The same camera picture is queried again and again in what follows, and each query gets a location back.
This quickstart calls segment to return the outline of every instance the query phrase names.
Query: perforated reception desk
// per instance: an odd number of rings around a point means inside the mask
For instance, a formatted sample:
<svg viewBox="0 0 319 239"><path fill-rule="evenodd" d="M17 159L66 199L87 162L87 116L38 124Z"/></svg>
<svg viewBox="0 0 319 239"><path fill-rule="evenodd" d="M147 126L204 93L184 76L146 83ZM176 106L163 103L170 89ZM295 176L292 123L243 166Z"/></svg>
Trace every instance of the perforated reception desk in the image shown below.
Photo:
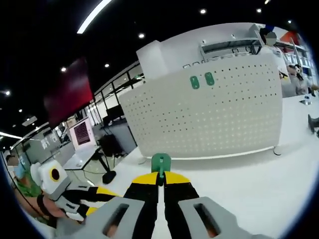
<svg viewBox="0 0 319 239"><path fill-rule="evenodd" d="M148 81L119 97L144 157L248 154L274 147L282 92L271 55L207 62Z"/></svg>

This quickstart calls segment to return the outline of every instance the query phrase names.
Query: white counter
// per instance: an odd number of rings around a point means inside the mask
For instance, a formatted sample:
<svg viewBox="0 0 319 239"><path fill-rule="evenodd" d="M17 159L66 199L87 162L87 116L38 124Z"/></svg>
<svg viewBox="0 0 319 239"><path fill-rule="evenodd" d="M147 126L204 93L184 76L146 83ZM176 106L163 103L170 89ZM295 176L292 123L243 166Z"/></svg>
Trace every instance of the white counter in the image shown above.
<svg viewBox="0 0 319 239"><path fill-rule="evenodd" d="M212 160L173 160L171 170L189 178L200 196L208 196L237 217L238 225L252 234L279 238L303 211L315 188L319 139L310 134L307 114L319 117L318 97L313 104L303 96L283 99L280 145L289 147L277 157L272 150ZM116 167L110 190L123 195L131 181L151 172L151 162L138 148ZM163 189L159 190L154 239L170 238L164 218Z"/></svg>

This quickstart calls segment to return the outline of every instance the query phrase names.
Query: black ceiling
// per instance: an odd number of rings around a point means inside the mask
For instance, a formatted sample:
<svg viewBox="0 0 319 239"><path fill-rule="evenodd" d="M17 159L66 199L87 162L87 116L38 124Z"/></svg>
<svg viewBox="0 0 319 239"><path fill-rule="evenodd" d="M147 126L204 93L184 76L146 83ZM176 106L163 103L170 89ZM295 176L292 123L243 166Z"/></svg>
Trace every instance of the black ceiling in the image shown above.
<svg viewBox="0 0 319 239"><path fill-rule="evenodd" d="M46 122L43 92L69 65L85 56L92 91L137 60L136 51L203 26L226 22L268 23L285 29L295 6L288 0L112 0L82 35L77 30L101 0L5 0L8 14L2 43L0 131L23 136L34 129L22 122L35 115ZM256 8L263 9L261 14ZM199 9L207 9L200 15ZM138 38L143 32L146 37ZM3 139L0 146L12 145Z"/></svg>

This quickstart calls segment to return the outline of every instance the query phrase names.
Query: ceiling light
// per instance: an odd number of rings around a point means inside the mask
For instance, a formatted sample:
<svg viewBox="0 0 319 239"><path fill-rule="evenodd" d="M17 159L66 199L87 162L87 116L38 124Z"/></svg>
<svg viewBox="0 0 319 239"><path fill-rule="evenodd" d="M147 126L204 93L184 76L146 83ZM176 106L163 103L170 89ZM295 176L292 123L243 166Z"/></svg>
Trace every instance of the ceiling light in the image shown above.
<svg viewBox="0 0 319 239"><path fill-rule="evenodd" d="M143 39L145 37L144 33L139 34L139 39Z"/></svg>
<svg viewBox="0 0 319 239"><path fill-rule="evenodd" d="M8 134L8 133L3 133L3 132L0 132L0 135L5 136L5 137L10 137L10 138L22 139L22 137L15 136L15 135Z"/></svg>
<svg viewBox="0 0 319 239"><path fill-rule="evenodd" d="M207 10L203 8L203 9L201 9L199 12L200 12L200 14L206 14L206 13L207 13Z"/></svg>
<svg viewBox="0 0 319 239"><path fill-rule="evenodd" d="M100 13L100 11L111 2L111 0L102 0L94 9L91 11L91 13L88 15L88 17L84 20L82 25L80 26L78 30L78 34L82 34L86 28L91 24L91 22L94 20L94 18Z"/></svg>

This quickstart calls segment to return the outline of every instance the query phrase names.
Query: floor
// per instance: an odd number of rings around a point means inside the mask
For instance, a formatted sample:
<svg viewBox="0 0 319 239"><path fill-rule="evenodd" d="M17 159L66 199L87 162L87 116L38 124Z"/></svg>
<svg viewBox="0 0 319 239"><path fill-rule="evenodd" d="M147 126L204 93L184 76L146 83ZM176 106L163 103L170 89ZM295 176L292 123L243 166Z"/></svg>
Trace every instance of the floor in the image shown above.
<svg viewBox="0 0 319 239"><path fill-rule="evenodd" d="M103 156L103 161L108 162L110 169L112 170L119 162L123 160L123 157L114 158ZM67 174L71 178L72 182L81 183L87 186L98 185L102 181L103 174L106 170L98 160L91 160L84 168L84 170L67 171Z"/></svg>

